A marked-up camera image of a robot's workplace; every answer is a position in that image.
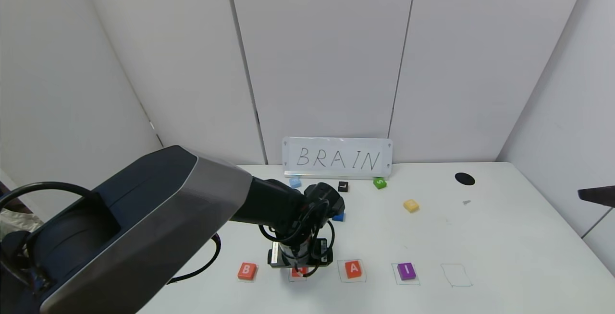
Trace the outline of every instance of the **black cable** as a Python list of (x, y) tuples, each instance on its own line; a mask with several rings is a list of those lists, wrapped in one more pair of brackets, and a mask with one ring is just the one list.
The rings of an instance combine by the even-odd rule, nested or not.
[(213, 257), (211, 258), (211, 260), (209, 260), (209, 262), (207, 262), (205, 266), (203, 266), (202, 268), (199, 268), (198, 270), (194, 272), (190, 272), (187, 275), (171, 278), (171, 280), (169, 281), (169, 283), (167, 283), (167, 285), (171, 283), (177, 283), (178, 281), (182, 281), (184, 279), (194, 277), (198, 275), (199, 273), (203, 272), (204, 270), (206, 270), (207, 267), (211, 266), (211, 264), (213, 264), (213, 262), (216, 261), (218, 255), (220, 254), (220, 249), (222, 247), (222, 241), (220, 240), (220, 236), (218, 236), (218, 234), (213, 235), (211, 239), (216, 243), (216, 252), (213, 253)]
[(310, 275), (313, 275), (314, 272), (316, 272), (316, 270), (318, 269), (319, 266), (320, 266), (320, 259), (318, 259), (318, 261), (316, 262), (316, 266), (314, 266), (314, 270), (311, 270), (310, 272), (307, 272), (306, 274), (303, 275), (303, 277), (307, 278)]
[(303, 224), (305, 224), (305, 221), (309, 218), (309, 216), (312, 214), (312, 212), (314, 212), (316, 210), (317, 207), (320, 207), (322, 204), (326, 204), (325, 207), (325, 211), (327, 211), (327, 208), (329, 207), (329, 200), (327, 199), (323, 199), (320, 200), (320, 202), (318, 202), (316, 205), (312, 206), (306, 213), (305, 216), (303, 216), (303, 218), (301, 219), (301, 221), (299, 222), (299, 225), (297, 226), (297, 228), (294, 230), (294, 232), (290, 235), (290, 237), (286, 237), (286, 238), (276, 238), (271, 236), (270, 234), (267, 233), (267, 231), (265, 231), (264, 226), (259, 225), (258, 229), (261, 231), (261, 234), (263, 234), (263, 236), (270, 240), (271, 242), (279, 242), (279, 243), (286, 243), (286, 242), (290, 242), (292, 241), (295, 237), (297, 237), (299, 235), (299, 233), (301, 232), (301, 230), (303, 229)]
[(327, 253), (329, 253), (331, 248), (333, 248), (333, 243), (335, 242), (335, 229), (333, 228), (333, 224), (331, 223), (331, 220), (328, 220), (327, 224), (329, 224), (329, 227), (331, 228), (331, 243), (329, 244), (329, 247), (325, 250), (324, 253), (315, 254), (314, 248), (316, 247), (316, 238), (318, 238), (318, 232), (320, 231), (320, 228), (316, 229), (316, 233), (314, 233), (314, 238), (312, 239), (314, 241), (314, 244), (312, 245), (311, 254), (310, 254), (314, 259), (320, 259), (321, 257), (324, 257), (325, 255), (327, 255)]
[[(9, 202), (11, 202), (13, 199), (18, 198), (22, 196), (23, 194), (37, 192), (38, 190), (48, 190), (48, 189), (63, 190), (65, 192), (71, 192), (71, 193), (81, 195), (84, 197), (88, 197), (92, 195), (91, 190), (88, 190), (88, 189), (85, 189), (84, 187), (79, 187), (79, 185), (74, 185), (70, 183), (64, 183), (64, 182), (31, 183), (31, 184), (27, 184), (22, 187), (19, 187), (17, 189), (11, 190), (10, 192), (6, 193), (2, 198), (0, 198), (0, 211), (2, 211), (2, 209), (6, 205), (8, 205)], [(22, 270), (20, 270), (17, 266), (13, 265), (13, 263), (9, 261), (9, 258), (7, 257), (2, 247), (0, 247), (0, 264), (11, 275), (13, 275), (13, 277), (18, 279), (20, 282), (24, 283), (24, 285), (31, 288), (32, 281), (31, 279), (29, 279), (29, 276), (25, 272), (22, 272)]]

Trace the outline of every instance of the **purple letter block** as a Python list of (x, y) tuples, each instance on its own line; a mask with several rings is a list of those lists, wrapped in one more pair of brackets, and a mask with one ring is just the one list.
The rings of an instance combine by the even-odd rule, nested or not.
[(406, 264), (398, 264), (397, 270), (399, 271), (399, 275), (402, 280), (410, 280), (415, 279), (417, 277), (417, 273), (415, 269), (412, 267), (412, 264), (407, 262)]

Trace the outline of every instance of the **white wall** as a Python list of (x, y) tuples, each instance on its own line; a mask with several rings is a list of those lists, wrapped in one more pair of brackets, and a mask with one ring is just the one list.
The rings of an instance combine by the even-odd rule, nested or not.
[(395, 161), (494, 161), (575, 1), (414, 0)]
[(579, 235), (607, 207), (581, 201), (576, 190), (615, 184), (613, 1), (578, 0), (499, 157), (521, 170)]
[(387, 137), (410, 1), (235, 0), (270, 163), (285, 136)]
[[(160, 148), (90, 0), (0, 0), (0, 29), (1, 166), (17, 185), (92, 188)], [(75, 199), (29, 197), (42, 219)]]
[(263, 164), (230, 0), (93, 0), (164, 145)]

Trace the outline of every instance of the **whiteboard sign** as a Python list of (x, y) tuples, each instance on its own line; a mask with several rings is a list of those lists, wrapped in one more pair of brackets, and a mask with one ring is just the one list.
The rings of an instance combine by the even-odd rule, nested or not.
[(393, 141), (348, 137), (285, 137), (286, 177), (370, 179), (391, 174)]

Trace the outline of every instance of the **green letter block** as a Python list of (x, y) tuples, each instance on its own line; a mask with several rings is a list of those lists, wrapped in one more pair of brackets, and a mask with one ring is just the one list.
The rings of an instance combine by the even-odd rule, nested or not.
[(383, 178), (374, 178), (374, 185), (378, 189), (386, 187), (386, 181)]

